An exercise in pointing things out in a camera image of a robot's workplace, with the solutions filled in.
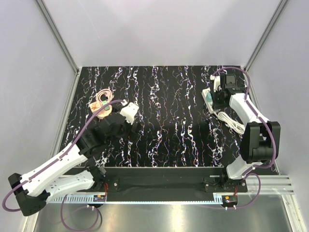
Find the mint plug adapter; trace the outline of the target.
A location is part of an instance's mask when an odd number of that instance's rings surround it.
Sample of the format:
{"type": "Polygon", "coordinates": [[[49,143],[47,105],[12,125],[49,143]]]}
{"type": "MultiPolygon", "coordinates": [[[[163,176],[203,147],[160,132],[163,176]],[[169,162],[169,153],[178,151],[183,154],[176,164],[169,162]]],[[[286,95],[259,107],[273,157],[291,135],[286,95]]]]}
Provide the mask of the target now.
{"type": "Polygon", "coordinates": [[[210,93],[207,93],[207,95],[206,95],[206,101],[207,101],[207,102],[212,102],[212,97],[211,97],[211,94],[210,94],[210,93]]]}

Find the pink cube socket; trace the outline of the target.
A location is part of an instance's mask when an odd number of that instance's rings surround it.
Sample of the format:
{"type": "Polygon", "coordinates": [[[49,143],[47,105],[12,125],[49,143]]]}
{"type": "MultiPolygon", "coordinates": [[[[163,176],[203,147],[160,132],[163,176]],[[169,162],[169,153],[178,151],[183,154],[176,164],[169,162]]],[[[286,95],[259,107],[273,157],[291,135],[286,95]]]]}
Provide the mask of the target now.
{"type": "Polygon", "coordinates": [[[95,102],[90,103],[89,107],[90,107],[92,114],[95,114],[96,112],[98,112],[98,114],[100,114],[101,111],[102,111],[101,110],[102,104],[99,101],[95,101],[95,102]]]}

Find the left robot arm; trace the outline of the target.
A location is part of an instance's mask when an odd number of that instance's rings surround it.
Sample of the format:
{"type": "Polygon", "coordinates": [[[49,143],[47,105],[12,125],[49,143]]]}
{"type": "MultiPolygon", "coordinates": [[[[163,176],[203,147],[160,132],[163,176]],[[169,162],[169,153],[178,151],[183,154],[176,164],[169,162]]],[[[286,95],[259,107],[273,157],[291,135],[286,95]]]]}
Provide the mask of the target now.
{"type": "Polygon", "coordinates": [[[141,124],[135,121],[137,107],[111,113],[98,124],[82,130],[76,141],[69,143],[57,155],[26,174],[13,173],[8,181],[19,205],[17,211],[31,216],[50,201],[80,190],[100,191],[104,187],[104,172],[94,167],[79,174],[59,179],[76,165],[101,155],[109,145],[119,139],[134,139],[141,124]]]}

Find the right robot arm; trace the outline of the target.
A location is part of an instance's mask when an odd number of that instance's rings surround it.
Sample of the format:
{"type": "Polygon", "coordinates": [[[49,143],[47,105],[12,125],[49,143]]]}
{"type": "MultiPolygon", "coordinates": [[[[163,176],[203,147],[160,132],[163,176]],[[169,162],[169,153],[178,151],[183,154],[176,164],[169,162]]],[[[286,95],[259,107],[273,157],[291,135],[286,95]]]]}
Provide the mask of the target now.
{"type": "Polygon", "coordinates": [[[240,155],[226,167],[227,175],[219,179],[223,191],[236,187],[254,168],[269,168],[278,157],[281,126],[270,121],[253,105],[246,89],[238,87],[233,74],[211,75],[211,98],[214,110],[230,107],[245,127],[239,146],[240,155]]]}

